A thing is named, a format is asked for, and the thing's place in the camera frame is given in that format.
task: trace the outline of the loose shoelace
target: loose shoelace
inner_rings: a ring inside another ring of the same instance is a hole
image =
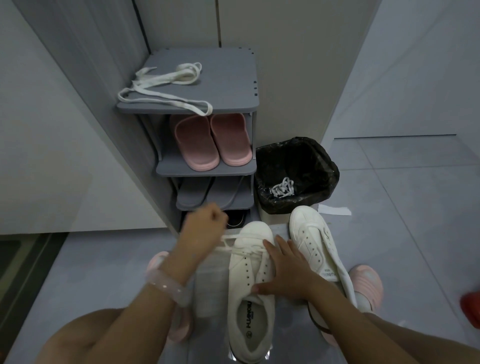
[[[149,75],[147,74],[151,70],[154,70],[156,67],[145,67],[140,69],[135,75],[137,76],[135,80],[132,81],[132,86],[130,88],[126,87],[118,93],[118,98],[122,102],[126,103],[137,103],[137,102],[149,102],[157,104],[172,105],[178,108],[187,109],[193,111],[194,113],[200,116],[208,116],[212,113],[213,107],[207,101],[202,100],[187,100],[175,95],[164,94],[156,91],[149,91],[146,88],[165,85],[165,84],[175,84],[175,85],[190,85],[194,83],[200,77],[200,71],[202,70],[201,63],[183,63],[177,66],[175,72],[161,74],[161,75]],[[168,100],[162,100],[158,98],[125,98],[130,92],[136,91],[140,94],[149,95],[149,96],[158,96],[166,98]],[[198,107],[192,104],[203,104],[207,107],[207,112],[201,111]]]
[[[215,248],[215,250],[218,252],[236,254],[236,255],[241,255],[241,256],[252,258],[252,259],[260,259],[260,260],[262,259],[263,254],[267,252],[265,248],[259,245],[245,246],[242,248],[237,248],[234,246],[227,245],[227,240],[238,239],[238,238],[248,238],[248,239],[258,239],[258,240],[264,239],[263,236],[256,235],[256,234],[224,235],[222,236],[221,240],[223,241],[223,244],[225,246],[219,246]]]
[[[282,183],[270,188],[270,193],[278,198],[293,196],[295,194],[295,191],[293,190],[293,181],[290,178],[285,177]]]

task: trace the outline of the shoe brand logo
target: shoe brand logo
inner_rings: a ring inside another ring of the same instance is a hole
[[[251,328],[250,324],[252,323],[252,320],[253,320],[252,303],[250,301],[247,301],[247,328]]]

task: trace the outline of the shoe rack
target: shoe rack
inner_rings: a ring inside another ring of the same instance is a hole
[[[250,210],[247,220],[259,219],[253,201],[253,175],[257,170],[255,155],[256,110],[259,105],[255,54],[250,48],[164,48],[154,52],[143,67],[157,67],[150,74],[165,74],[175,71],[182,63],[200,62],[202,73],[192,85],[162,85],[154,91],[176,95],[190,100],[206,100],[213,106],[213,114],[242,113],[245,116],[247,133],[252,143],[252,160],[239,167],[232,167],[222,160],[212,170],[192,170],[183,159],[168,124],[168,118],[160,115],[193,114],[192,111],[157,103],[117,104],[120,112],[136,114],[144,124],[158,153],[156,172],[171,178],[177,191],[189,177],[245,176],[232,204],[225,208]],[[143,95],[132,92],[128,98]],[[177,203],[177,208],[189,208]]]

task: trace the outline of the black garbage bag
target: black garbage bag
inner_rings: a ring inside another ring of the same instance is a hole
[[[268,214],[289,214],[300,205],[313,205],[328,199],[338,183],[340,172],[315,140],[295,137],[256,149],[255,189],[262,209]],[[293,182],[293,196],[275,197],[270,188],[285,177]]]

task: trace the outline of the gray slide sandal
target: gray slide sandal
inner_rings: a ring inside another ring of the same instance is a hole
[[[212,177],[185,177],[177,195],[177,208],[196,208],[205,200]]]
[[[222,210],[232,204],[244,176],[215,177],[207,202],[215,202]]]

